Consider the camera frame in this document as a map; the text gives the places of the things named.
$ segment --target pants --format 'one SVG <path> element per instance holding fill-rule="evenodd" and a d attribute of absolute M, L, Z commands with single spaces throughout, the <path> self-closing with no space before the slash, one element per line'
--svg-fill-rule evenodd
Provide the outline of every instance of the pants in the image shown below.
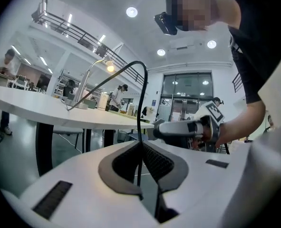
<path fill-rule="evenodd" d="M 9 113 L 8 112 L 2 112 L 2 119 L 1 119 L 1 128 L 4 129 L 5 127 L 8 127 L 9 124 Z"/>
<path fill-rule="evenodd" d="M 114 111 L 114 112 L 118 112 L 119 108 L 117 108 L 116 106 L 110 105 L 110 111 Z"/>

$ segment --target floor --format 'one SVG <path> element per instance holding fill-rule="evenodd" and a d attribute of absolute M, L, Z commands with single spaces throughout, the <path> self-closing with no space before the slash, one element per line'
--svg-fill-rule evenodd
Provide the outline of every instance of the floor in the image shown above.
<path fill-rule="evenodd" d="M 0 188 L 19 197 L 29 185 L 39 178 L 35 153 L 36 122 L 10 115 L 10 128 L 13 135 L 6 135 L 0 143 Z M 63 137 L 72 145 L 60 135 L 53 135 L 52 162 L 54 167 L 80 154 L 74 148 L 76 135 L 63 135 Z M 91 150 L 103 148 L 103 141 L 102 130 L 92 131 Z M 81 135 L 78 139 L 78 149 L 82 149 Z M 145 166 L 142 168 L 141 188 L 144 196 L 142 203 L 154 215 L 157 184 Z"/>

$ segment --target black mesh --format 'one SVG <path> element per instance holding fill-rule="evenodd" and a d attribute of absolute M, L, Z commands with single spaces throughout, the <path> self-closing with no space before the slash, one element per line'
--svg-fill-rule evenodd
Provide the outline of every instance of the black mesh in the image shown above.
<path fill-rule="evenodd" d="M 127 181 L 134 183 L 136 167 L 141 158 L 141 145 L 136 145 L 121 155 L 117 156 L 112 163 L 116 174 Z"/>
<path fill-rule="evenodd" d="M 156 150 L 144 144 L 144 162 L 156 182 L 168 174 L 174 162 Z"/>

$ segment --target vent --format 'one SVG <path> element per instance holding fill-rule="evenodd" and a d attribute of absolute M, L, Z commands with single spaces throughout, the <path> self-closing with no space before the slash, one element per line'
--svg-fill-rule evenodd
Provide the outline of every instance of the vent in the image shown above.
<path fill-rule="evenodd" d="M 177 51 L 178 50 L 184 50 L 184 49 L 188 49 L 188 47 L 178 47 L 178 48 L 176 48 Z"/>

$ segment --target ceiling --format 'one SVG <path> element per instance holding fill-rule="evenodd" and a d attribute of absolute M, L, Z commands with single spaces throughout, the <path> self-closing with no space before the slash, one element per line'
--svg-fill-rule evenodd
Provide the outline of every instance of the ceiling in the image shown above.
<path fill-rule="evenodd" d="M 154 16 L 165 11 L 165 0 L 62 0 L 99 20 L 110 28 L 148 68 L 188 62 L 231 61 L 228 48 L 230 34 L 225 24 L 216 23 L 208 31 L 179 31 L 176 36 L 164 35 Z M 135 7 L 138 15 L 126 15 L 128 7 Z M 207 42 L 215 40 L 216 48 Z M 177 51 L 177 47 L 187 49 Z M 164 49 L 166 55 L 157 55 Z"/>
<path fill-rule="evenodd" d="M 23 64 L 28 65 L 24 61 L 24 58 L 26 58 L 31 63 L 32 67 L 48 74 L 49 71 L 41 61 L 40 57 L 44 58 L 48 67 L 51 69 L 51 71 L 54 72 L 62 55 L 65 53 L 65 50 L 63 48 L 55 44 L 52 44 L 46 40 L 32 38 L 21 32 L 16 32 L 14 34 L 14 37 L 12 38 L 12 44 L 21 53 L 19 58 Z M 81 81 L 88 67 L 89 63 L 87 61 L 71 53 L 65 63 L 64 74 Z M 106 71 L 104 72 L 103 70 L 97 67 L 93 67 L 91 70 L 91 75 L 87 80 L 87 83 L 92 86 L 95 86 L 95 84 L 101 83 L 109 76 L 109 73 L 107 73 Z M 103 87 L 101 87 L 101 90 L 110 93 L 110 91 L 113 91 L 115 88 L 118 87 L 118 85 L 122 85 L 122 83 L 123 82 L 121 82 L 117 78 L 113 78 L 105 85 L 103 85 Z M 138 92 L 133 90 L 132 88 L 129 88 L 129 93 L 138 94 Z"/>

